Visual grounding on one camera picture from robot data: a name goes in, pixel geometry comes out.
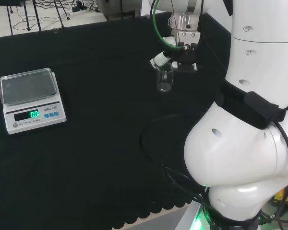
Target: scale display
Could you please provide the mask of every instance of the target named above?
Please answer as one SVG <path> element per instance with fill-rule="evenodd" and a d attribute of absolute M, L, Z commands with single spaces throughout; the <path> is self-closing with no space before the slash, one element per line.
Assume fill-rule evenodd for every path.
<path fill-rule="evenodd" d="M 35 118 L 35 117 L 39 117 L 38 109 L 23 112 L 20 114 L 14 114 L 15 121 L 21 121 L 21 120 L 25 120 L 25 119 L 29 119 L 29 118 Z"/>

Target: black tablecloth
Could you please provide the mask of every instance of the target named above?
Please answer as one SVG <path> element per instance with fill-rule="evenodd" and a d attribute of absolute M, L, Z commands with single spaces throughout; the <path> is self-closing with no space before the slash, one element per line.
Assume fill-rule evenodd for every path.
<path fill-rule="evenodd" d="M 169 14 L 157 16 L 170 35 Z M 230 34 L 209 16 L 204 33 L 228 64 Z M 0 76 L 51 68 L 67 122 L 8 135 L 0 103 L 0 230 L 120 228 L 190 198 L 140 151 L 187 173 L 183 145 L 213 102 L 223 71 L 204 42 L 196 74 L 156 90 L 149 60 L 163 47 L 146 17 L 0 38 Z"/>

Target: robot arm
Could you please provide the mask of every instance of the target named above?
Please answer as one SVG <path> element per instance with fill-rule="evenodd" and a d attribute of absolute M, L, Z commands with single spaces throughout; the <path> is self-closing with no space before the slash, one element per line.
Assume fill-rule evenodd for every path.
<path fill-rule="evenodd" d="M 152 66 L 157 69 L 161 68 L 168 62 L 171 62 L 173 70 L 196 71 L 195 50 L 199 43 L 201 33 L 198 31 L 198 23 L 201 13 L 202 0 L 181 0 L 181 1 L 159 0 L 157 8 L 163 11 L 172 12 L 169 20 L 169 26 L 172 28 L 173 37 L 164 38 L 170 40 L 171 45 L 184 46 L 182 52 L 166 51 L 158 54 L 151 60 Z M 231 17 L 222 0 L 204 1 L 203 12 L 216 12 L 214 16 L 227 28 L 231 26 Z"/>
<path fill-rule="evenodd" d="M 196 5 L 190 13 L 187 11 L 192 2 Z M 173 0 L 175 14 L 196 18 L 200 3 L 201 0 Z M 214 9 L 226 10 L 225 6 L 219 6 L 221 3 L 222 0 L 205 0 L 204 12 L 213 16 Z M 226 81 L 242 92 L 255 92 L 285 109 L 288 107 L 288 0 L 233 0 L 233 3 L 232 29 L 228 29 L 226 20 L 221 20 L 228 18 L 228 13 L 213 16 L 232 31 Z M 169 0 L 160 0 L 158 8 L 172 11 Z M 180 32 L 188 34 L 192 29 L 192 32 L 197 30 L 197 23 L 187 28 L 186 20 L 178 18 L 177 22 L 176 33 L 176 26 L 172 27 L 176 39 Z M 187 40 L 186 35 L 180 38 L 187 44 L 195 41 Z M 288 135 L 288 111 L 280 124 Z M 255 218 L 267 200 L 288 185 L 288 149 L 276 126 L 271 123 L 265 129 L 258 129 L 216 103 L 188 135 L 184 157 L 191 176 L 210 187 L 212 207 L 228 219 Z M 209 229 L 209 224 L 206 222 L 204 226 L 203 222 L 204 229 Z"/>

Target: black strap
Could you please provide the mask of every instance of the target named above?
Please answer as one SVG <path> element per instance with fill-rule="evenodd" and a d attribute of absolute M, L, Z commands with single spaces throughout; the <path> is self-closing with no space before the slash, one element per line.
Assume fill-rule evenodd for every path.
<path fill-rule="evenodd" d="M 255 92 L 244 92 L 224 81 L 216 95 L 216 104 L 230 114 L 258 129 L 267 128 L 271 122 L 284 120 L 286 110 L 269 103 Z"/>
<path fill-rule="evenodd" d="M 248 227 L 252 224 L 256 224 L 256 221 L 258 220 L 258 217 L 260 215 L 260 212 L 252 219 L 247 219 L 245 221 L 237 221 L 228 219 L 226 217 L 220 216 L 213 210 L 208 210 L 207 207 L 203 206 L 203 213 L 205 215 L 205 218 L 208 223 L 210 223 L 210 218 L 213 219 L 213 222 L 216 224 L 217 229 L 219 230 L 228 230 L 229 227 L 242 227 L 243 229 L 249 229 Z"/>

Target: metal stand leg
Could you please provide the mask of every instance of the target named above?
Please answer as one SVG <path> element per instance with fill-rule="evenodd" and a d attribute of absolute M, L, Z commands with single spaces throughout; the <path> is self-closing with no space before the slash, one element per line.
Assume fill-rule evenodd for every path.
<path fill-rule="evenodd" d="M 67 20 L 69 20 L 69 17 L 67 16 L 67 13 L 66 13 L 66 11 L 65 11 L 65 9 L 64 9 L 64 7 L 63 7 L 63 4 L 62 4 L 62 2 L 60 1 L 60 3 L 61 3 L 61 7 L 63 8 L 63 10 L 64 10 L 64 13 L 65 13 L 65 15 L 66 15 L 66 17 L 67 17 Z"/>
<path fill-rule="evenodd" d="M 25 6 L 25 0 L 24 0 L 24 14 L 25 14 L 25 19 L 27 20 L 28 31 L 30 31 L 31 28 L 29 26 L 29 20 L 28 20 L 28 14 L 27 14 L 27 7 Z"/>
<path fill-rule="evenodd" d="M 11 34 L 13 35 L 12 23 L 11 23 L 10 12 L 9 12 L 9 7 L 8 6 L 6 6 L 6 10 L 8 11 L 8 17 L 9 17 L 9 22 L 10 22 Z"/>
<path fill-rule="evenodd" d="M 38 18 L 38 14 L 37 14 L 36 2 L 35 2 L 35 0 L 32 0 L 32 2 L 33 2 L 33 6 L 34 6 L 35 16 L 37 19 L 38 29 L 39 29 L 39 31 L 42 31 L 42 29 L 40 28 L 39 18 Z"/>
<path fill-rule="evenodd" d="M 60 12 L 59 12 L 59 9 L 58 9 L 56 0 L 54 0 L 54 4 L 55 4 L 55 6 L 56 6 L 56 9 L 57 9 L 57 12 L 58 12 L 58 16 L 59 16 L 59 19 L 60 19 L 60 21 L 61 21 L 62 28 L 64 28 L 64 25 L 63 25 L 63 22 L 62 22 L 62 19 L 61 19 L 61 16 L 60 16 Z"/>

